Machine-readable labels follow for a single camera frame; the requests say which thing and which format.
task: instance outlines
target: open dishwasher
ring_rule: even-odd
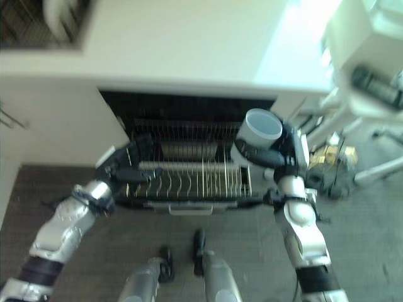
[[[150,134],[153,151],[139,169],[162,168],[148,183],[127,184],[118,202],[172,215],[210,215],[261,202],[267,184],[233,163],[230,148],[251,108],[270,109],[272,99],[101,91],[127,135]]]

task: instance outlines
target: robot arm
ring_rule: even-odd
[[[113,194],[125,182],[140,183],[156,172],[136,169],[150,154],[150,138],[141,138],[118,150],[109,150],[96,167],[96,179],[75,186],[71,197],[57,207],[30,249],[30,256],[17,278],[11,278],[0,294],[0,302],[47,301],[65,263],[78,248],[97,216],[113,212]]]
[[[316,225],[316,191],[306,189],[309,151],[305,136],[283,124],[283,134],[269,150],[236,140],[239,153],[251,163],[275,170],[278,191],[269,191],[266,202],[275,218],[297,273],[304,302],[348,302],[331,267],[323,234]]]

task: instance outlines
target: kitchen counter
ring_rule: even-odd
[[[3,51],[0,76],[328,92],[319,39],[295,2],[98,0],[81,50]]]

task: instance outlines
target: white cup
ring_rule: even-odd
[[[253,147],[268,150],[281,137],[283,126],[281,121],[270,111],[250,109],[238,131],[236,139],[243,139]],[[231,147],[231,158],[241,167],[252,165],[238,151],[235,144]]]

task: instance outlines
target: gray carpet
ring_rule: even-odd
[[[402,147],[380,138],[368,142],[362,130],[358,168],[402,155]],[[23,167],[16,181],[0,233],[0,278],[18,273],[36,231],[52,212],[41,202],[66,195],[85,183],[91,169]],[[352,302],[403,301],[402,173],[356,190],[344,201],[322,198],[319,209],[332,218],[319,225],[340,283]],[[173,217],[151,211],[118,208],[99,218],[64,268],[52,301],[116,301],[134,267],[159,246],[172,246],[173,283],[162,285],[157,301],[204,301],[203,280],[193,275],[190,257],[193,232],[207,231],[208,247],[232,267],[244,301],[289,302],[295,273],[288,261],[272,209],[228,211],[208,217]]]

